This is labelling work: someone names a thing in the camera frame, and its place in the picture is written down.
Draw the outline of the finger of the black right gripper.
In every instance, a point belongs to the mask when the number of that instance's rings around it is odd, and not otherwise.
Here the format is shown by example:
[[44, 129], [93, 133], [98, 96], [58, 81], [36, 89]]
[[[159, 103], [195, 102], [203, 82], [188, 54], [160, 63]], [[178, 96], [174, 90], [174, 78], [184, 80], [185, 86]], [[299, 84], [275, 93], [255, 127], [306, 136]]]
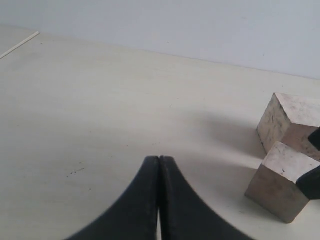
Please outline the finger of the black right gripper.
[[320, 150], [320, 127], [315, 130], [309, 137], [308, 141], [319, 151]]
[[309, 200], [320, 199], [320, 167], [305, 173], [297, 181], [296, 185], [299, 190]]

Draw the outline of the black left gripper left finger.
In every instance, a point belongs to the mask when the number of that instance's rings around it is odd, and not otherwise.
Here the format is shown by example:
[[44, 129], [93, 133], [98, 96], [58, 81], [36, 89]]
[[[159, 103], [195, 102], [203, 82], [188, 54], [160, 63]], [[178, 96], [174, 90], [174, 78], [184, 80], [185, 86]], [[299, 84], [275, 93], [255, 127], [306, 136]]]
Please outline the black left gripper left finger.
[[159, 157], [144, 159], [119, 199], [70, 240], [155, 240], [158, 221]]

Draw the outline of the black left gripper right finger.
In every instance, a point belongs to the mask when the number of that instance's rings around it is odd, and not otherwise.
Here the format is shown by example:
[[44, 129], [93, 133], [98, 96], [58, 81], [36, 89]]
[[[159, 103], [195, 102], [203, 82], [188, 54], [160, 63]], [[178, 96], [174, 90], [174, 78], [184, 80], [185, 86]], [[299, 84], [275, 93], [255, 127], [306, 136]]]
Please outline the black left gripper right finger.
[[246, 240], [189, 185], [176, 161], [159, 158], [158, 208], [163, 240]]

